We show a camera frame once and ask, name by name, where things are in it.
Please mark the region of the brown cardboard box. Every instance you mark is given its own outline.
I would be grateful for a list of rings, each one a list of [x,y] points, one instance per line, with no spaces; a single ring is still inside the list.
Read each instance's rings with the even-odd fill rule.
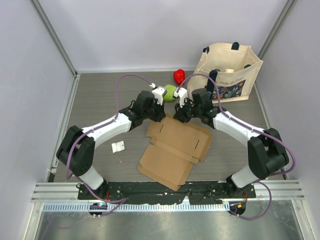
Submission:
[[[137,166],[150,179],[177,191],[184,185],[195,164],[204,160],[212,143],[212,133],[191,122],[181,123],[168,114],[160,122],[151,121],[151,138]]]

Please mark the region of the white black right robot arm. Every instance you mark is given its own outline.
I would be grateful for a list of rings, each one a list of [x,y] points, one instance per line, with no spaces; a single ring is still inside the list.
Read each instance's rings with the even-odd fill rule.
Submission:
[[[192,98],[188,98],[186,89],[177,88],[173,97],[179,99],[174,106],[175,120],[188,123],[192,118],[198,118],[203,124],[226,133],[247,148],[247,165],[226,178],[225,190],[230,197],[238,197],[248,185],[266,179],[289,163],[276,129],[264,130],[234,117],[224,108],[213,105],[203,88],[194,90]]]

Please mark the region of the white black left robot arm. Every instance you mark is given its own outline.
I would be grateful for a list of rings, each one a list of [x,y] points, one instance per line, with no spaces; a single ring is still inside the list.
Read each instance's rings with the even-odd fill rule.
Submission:
[[[163,96],[166,88],[159,86],[152,91],[141,91],[130,106],[121,109],[105,121],[90,127],[71,126],[57,152],[57,159],[89,187],[89,194],[100,200],[107,198],[108,183],[93,167],[94,152],[109,139],[129,132],[144,120],[160,122],[165,116]]]

